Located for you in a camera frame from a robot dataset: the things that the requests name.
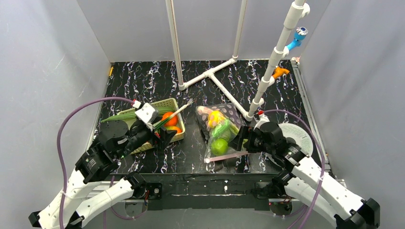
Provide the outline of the clear zip top bag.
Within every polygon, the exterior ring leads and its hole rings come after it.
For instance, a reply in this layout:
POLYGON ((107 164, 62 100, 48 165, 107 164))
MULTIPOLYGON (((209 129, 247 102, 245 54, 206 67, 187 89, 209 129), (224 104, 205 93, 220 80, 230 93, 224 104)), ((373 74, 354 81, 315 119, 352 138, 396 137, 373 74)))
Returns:
POLYGON ((204 162, 228 160, 249 153, 238 143, 237 136, 244 124, 233 103, 196 107, 196 119, 205 136, 207 148, 204 162))

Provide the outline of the green bitter gourd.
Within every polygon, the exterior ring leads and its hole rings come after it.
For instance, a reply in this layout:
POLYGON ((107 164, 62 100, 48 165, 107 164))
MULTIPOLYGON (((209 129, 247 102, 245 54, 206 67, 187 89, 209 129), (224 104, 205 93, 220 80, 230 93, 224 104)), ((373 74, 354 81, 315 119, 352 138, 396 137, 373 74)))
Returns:
POLYGON ((230 119, 225 119, 219 123, 211 133, 213 138, 223 138, 226 141, 231 141, 239 132, 239 127, 230 119))

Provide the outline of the green apple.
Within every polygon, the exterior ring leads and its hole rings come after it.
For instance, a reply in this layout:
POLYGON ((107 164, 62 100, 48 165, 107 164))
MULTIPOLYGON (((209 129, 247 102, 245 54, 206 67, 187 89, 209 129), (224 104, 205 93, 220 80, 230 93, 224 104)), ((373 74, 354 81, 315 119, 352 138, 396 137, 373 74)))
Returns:
POLYGON ((223 138, 217 138, 211 143, 211 153, 215 156, 222 156, 228 151, 228 142, 223 138))

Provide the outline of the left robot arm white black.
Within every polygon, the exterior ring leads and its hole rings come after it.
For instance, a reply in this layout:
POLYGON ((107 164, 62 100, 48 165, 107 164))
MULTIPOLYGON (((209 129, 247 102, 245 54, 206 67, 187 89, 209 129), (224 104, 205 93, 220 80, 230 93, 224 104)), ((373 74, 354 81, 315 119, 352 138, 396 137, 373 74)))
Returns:
POLYGON ((29 215, 35 228, 81 229, 91 219, 127 198, 155 198, 156 184, 149 185, 137 172, 124 175, 116 184, 87 198, 88 194, 118 169, 120 159, 150 142, 165 148, 177 134, 161 127, 150 131, 141 121, 131 127, 122 120, 107 122, 88 150, 78 159, 65 189, 43 210, 29 215))

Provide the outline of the yellow lemon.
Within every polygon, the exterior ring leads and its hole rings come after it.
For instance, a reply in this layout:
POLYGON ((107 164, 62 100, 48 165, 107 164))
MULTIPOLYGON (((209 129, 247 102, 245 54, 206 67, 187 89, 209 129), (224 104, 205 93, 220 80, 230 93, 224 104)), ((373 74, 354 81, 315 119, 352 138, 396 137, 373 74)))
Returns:
POLYGON ((225 116, 220 111, 212 111, 208 116, 207 127, 214 128, 225 120, 225 116))

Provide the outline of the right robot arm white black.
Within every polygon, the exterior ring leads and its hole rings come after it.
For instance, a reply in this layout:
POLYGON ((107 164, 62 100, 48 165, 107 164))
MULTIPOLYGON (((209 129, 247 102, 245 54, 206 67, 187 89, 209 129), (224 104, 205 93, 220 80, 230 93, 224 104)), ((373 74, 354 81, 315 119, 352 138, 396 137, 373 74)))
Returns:
POLYGON ((265 122, 242 126, 235 140, 249 153, 266 152, 282 167, 270 184, 273 192, 296 198, 336 229, 377 229, 380 205, 352 193, 312 158, 312 140, 301 127, 265 122))

